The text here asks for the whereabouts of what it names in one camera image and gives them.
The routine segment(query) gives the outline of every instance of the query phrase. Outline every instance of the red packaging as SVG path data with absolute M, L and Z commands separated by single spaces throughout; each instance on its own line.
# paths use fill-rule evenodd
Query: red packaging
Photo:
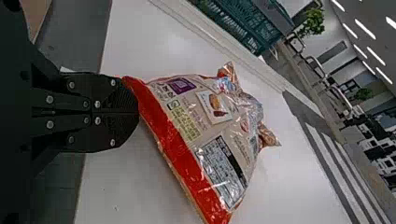
M 122 81 L 134 91 L 140 115 L 202 220 L 228 223 L 258 153 L 279 146 L 262 124 L 262 105 L 242 91 L 233 65 L 227 63 L 217 77 Z

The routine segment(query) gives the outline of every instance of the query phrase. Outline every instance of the window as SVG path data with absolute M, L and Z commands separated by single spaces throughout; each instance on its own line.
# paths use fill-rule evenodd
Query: window
M 370 141 L 370 145 L 372 145 L 372 147 L 376 147 L 377 146 L 376 141 L 375 140 Z
M 393 167 L 393 164 L 390 161 L 385 161 L 385 164 L 388 166 L 388 168 Z

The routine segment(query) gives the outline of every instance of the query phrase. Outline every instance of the nutrition label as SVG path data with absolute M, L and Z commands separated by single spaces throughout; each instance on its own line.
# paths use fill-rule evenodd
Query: nutrition label
M 232 208 L 239 201 L 247 181 L 233 153 L 222 136 L 195 152 L 206 174 L 216 187 L 220 198 Z
M 171 111 L 174 122 L 177 125 L 181 135 L 187 141 L 194 141 L 201 133 L 195 126 L 194 121 L 190 118 L 189 114 L 183 109 L 178 100 L 174 100 L 167 104 L 168 109 Z

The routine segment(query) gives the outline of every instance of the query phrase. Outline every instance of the ceiling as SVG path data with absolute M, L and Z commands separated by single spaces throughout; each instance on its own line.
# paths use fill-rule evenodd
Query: ceiling
M 346 32 L 352 44 L 356 44 L 368 57 L 366 59 L 356 50 L 361 60 L 365 61 L 396 95 L 396 29 L 391 27 L 386 17 L 396 21 L 396 0 L 336 0 L 345 12 L 334 1 L 332 6 L 341 23 L 345 23 L 358 38 Z M 359 27 L 360 21 L 374 35 L 375 40 Z M 369 47 L 384 62 L 385 66 L 367 49 Z M 379 68 L 392 82 L 387 82 L 376 70 Z

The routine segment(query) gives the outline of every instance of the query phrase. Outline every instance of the product label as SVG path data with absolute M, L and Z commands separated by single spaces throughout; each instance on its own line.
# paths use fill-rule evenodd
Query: product label
M 213 91 L 200 91 L 196 94 L 212 124 L 233 119 L 221 96 L 216 95 Z
M 188 141 L 194 141 L 197 139 L 201 133 L 195 126 L 194 121 L 191 119 L 189 114 L 180 106 L 178 100 L 174 100 L 167 104 L 167 107 L 172 113 L 174 122 L 180 130 L 181 135 Z
M 170 88 L 177 94 L 180 95 L 183 92 L 190 91 L 196 88 L 194 84 L 189 82 L 186 78 L 178 77 L 166 82 Z
M 177 96 L 172 89 L 164 83 L 153 83 L 151 84 L 152 90 L 160 98 L 161 101 L 167 102 Z
M 220 198 L 232 208 L 241 198 L 247 181 L 235 156 L 218 136 L 195 152 Z

